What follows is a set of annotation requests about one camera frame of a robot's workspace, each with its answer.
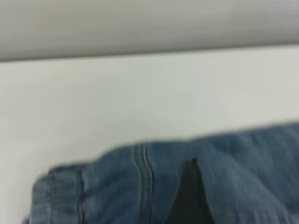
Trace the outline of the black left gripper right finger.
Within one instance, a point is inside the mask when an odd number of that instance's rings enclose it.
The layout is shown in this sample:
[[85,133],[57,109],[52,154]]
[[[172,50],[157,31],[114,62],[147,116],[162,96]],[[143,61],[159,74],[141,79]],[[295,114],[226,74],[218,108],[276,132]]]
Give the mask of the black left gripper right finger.
[[192,224],[214,224],[215,221],[207,202],[201,172],[196,159],[191,160],[191,168],[194,177],[193,188],[195,194],[195,205],[192,208],[194,213]]

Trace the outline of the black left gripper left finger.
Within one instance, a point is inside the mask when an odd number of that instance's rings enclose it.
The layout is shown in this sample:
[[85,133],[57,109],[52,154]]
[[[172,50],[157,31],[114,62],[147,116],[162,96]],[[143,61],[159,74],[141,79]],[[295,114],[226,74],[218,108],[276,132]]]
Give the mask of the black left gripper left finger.
[[184,161],[180,165],[179,185],[164,224],[188,224],[190,222],[190,164],[190,161]]

